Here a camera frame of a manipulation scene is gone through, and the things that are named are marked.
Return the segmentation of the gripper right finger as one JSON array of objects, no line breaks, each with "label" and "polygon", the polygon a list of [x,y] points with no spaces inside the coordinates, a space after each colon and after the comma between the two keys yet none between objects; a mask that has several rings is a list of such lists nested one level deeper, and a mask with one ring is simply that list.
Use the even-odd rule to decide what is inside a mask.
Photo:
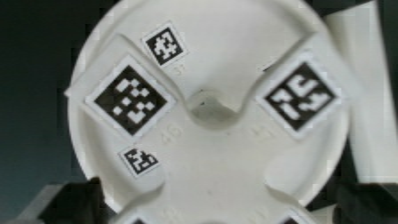
[{"label": "gripper right finger", "polygon": [[331,224],[398,224],[398,183],[328,184],[308,209],[331,211]]}]

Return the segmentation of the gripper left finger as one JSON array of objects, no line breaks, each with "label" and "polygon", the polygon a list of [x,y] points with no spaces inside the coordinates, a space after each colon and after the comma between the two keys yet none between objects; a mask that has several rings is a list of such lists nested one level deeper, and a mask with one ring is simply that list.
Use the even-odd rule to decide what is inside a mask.
[{"label": "gripper left finger", "polygon": [[49,184],[17,220],[28,224],[109,224],[102,180]]}]

